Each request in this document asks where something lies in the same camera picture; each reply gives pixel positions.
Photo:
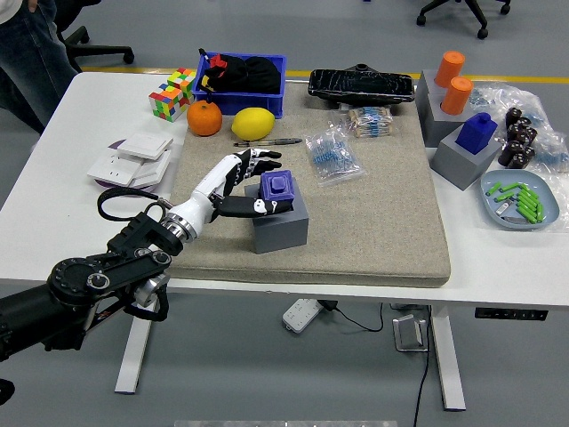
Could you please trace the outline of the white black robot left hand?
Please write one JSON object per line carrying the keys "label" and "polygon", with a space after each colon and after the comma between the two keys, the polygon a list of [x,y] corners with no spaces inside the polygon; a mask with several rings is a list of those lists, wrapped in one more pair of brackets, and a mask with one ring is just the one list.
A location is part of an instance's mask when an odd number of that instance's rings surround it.
{"label": "white black robot left hand", "polygon": [[194,188],[188,200],[175,205],[162,225],[183,237],[200,236],[204,225],[213,221],[215,201],[227,197],[240,182],[282,166],[281,153],[270,149],[246,149],[226,155]]}

